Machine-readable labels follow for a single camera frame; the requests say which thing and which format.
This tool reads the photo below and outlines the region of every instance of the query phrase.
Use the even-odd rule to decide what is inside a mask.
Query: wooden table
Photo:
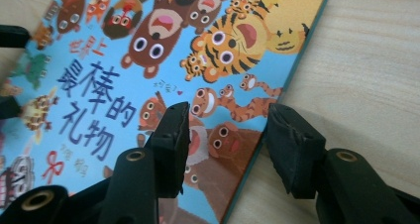
[[[50,0],[0,0],[0,24],[34,31]],[[420,0],[329,0],[283,103],[420,197]],[[1,50],[1,75],[19,50]],[[230,223],[318,223],[262,149]]]

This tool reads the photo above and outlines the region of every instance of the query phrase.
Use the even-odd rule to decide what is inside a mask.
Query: illustrated book cover
[[[0,209],[112,176],[166,108],[190,103],[183,194],[160,223],[226,222],[326,0],[52,0],[0,90]]]

